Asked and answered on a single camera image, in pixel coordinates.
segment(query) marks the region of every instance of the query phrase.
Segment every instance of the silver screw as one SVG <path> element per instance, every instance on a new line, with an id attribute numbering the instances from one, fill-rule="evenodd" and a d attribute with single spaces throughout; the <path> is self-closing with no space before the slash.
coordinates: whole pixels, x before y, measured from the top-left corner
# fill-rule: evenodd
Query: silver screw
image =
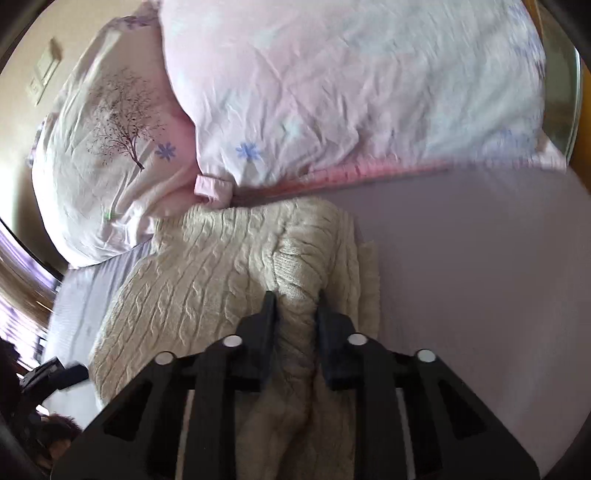
<path id="1" fill-rule="evenodd" d="M 174 355 L 170 352 L 160 352 L 158 355 L 156 355 L 156 358 L 154 358 L 154 361 L 159 365 L 168 365 L 172 363 L 173 360 Z"/>
<path id="2" fill-rule="evenodd" d="M 426 364 L 430 364 L 437 359 L 437 355 L 431 350 L 420 350 L 419 353 L 417 353 L 417 357 L 421 362 L 425 362 Z"/>
<path id="3" fill-rule="evenodd" d="M 349 335 L 347 341 L 351 345 L 360 346 L 365 345 L 368 342 L 368 338 L 363 333 L 353 333 Z"/>
<path id="4" fill-rule="evenodd" d="M 242 337 L 239 337 L 238 335 L 228 335 L 224 338 L 223 344 L 228 348 L 240 346 L 242 345 Z"/>

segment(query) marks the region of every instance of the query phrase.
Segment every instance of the gray mattress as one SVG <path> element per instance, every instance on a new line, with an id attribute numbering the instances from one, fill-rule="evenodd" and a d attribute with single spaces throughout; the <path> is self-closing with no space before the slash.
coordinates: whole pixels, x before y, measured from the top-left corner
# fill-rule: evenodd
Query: gray mattress
<path id="1" fill-rule="evenodd" d="M 320 195 L 378 246 L 380 340 L 438 353 L 548 472 L 591 411 L 591 197 L 577 177 L 475 168 Z M 87 361 L 148 251 L 68 272 L 46 357 Z M 47 407 L 84 426 L 98 412 L 89 384 Z"/>

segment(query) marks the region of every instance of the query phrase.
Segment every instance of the white pillow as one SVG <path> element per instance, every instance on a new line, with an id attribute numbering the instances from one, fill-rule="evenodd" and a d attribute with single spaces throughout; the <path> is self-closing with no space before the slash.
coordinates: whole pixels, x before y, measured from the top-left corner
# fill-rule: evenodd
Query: white pillow
<path id="1" fill-rule="evenodd" d="M 164 67 L 157 13 L 101 29 L 46 119 L 33 165 L 43 222 L 74 267 L 150 238 L 197 202 L 194 125 Z"/>
<path id="2" fill-rule="evenodd" d="M 542 163 L 545 55 L 521 0 L 163 0 L 160 21 L 196 193 Z"/>

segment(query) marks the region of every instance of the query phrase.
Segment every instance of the folded fabric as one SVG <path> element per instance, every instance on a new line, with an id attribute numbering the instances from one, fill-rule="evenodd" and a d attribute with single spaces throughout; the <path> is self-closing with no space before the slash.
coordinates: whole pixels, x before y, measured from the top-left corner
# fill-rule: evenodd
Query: folded fabric
<path id="1" fill-rule="evenodd" d="M 33 164 L 43 222 L 72 266 L 97 264 L 198 202 L 198 173 L 194 125 L 168 81 L 157 12 L 143 4 L 99 31 L 46 118 Z"/>
<path id="2" fill-rule="evenodd" d="M 217 203 L 321 177 L 555 167 L 537 154 L 545 54 L 521 0 L 164 0 L 160 21 L 215 179 L 196 193 Z"/>
<path id="3" fill-rule="evenodd" d="M 160 351 L 203 351 L 278 296 L 271 378 L 260 395 L 236 397 L 241 479 L 353 477 L 355 400 L 327 389 L 316 367 L 319 291 L 375 336 L 377 263 L 355 244 L 348 214 L 324 200 L 253 209 L 192 208 L 159 221 L 153 254 L 120 289 L 97 336 L 90 377 L 111 400 Z M 300 440 L 292 442 L 298 434 Z"/>

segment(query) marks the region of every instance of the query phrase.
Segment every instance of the beige knit sweater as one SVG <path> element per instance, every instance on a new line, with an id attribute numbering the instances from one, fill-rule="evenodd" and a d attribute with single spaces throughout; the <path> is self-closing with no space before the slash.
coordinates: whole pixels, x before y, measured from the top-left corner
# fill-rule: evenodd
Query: beige knit sweater
<path id="1" fill-rule="evenodd" d="M 314 353 L 321 289 L 360 331 L 377 334 L 376 261 L 371 247 L 356 245 L 349 215 L 318 199 L 196 206 L 162 220 L 153 244 L 91 354 L 101 399 L 112 399 L 157 353 L 190 355 L 233 333 L 272 290 L 281 322 L 271 378 L 260 395 L 236 396 L 238 478 L 353 478 L 354 397 L 326 388 Z"/>

